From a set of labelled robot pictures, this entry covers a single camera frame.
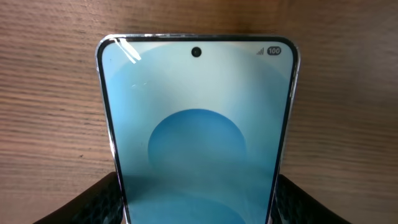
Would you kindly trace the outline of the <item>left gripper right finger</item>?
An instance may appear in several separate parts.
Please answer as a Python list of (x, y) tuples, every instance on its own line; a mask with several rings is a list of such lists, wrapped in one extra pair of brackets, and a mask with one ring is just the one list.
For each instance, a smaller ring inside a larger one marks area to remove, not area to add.
[(279, 174), (275, 187), (270, 223), (350, 224), (282, 174)]

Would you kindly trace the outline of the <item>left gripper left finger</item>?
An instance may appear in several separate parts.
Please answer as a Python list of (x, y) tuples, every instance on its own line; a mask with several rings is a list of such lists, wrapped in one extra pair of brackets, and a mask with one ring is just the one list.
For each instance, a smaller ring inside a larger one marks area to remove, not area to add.
[(111, 172), (35, 224), (120, 224), (123, 208), (117, 173)]

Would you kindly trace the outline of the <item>blue screen Galaxy smartphone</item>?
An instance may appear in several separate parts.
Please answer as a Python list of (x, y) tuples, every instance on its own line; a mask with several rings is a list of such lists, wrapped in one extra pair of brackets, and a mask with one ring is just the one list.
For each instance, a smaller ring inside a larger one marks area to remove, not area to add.
[(128, 223), (267, 223), (300, 52), (276, 35), (111, 34), (98, 44)]

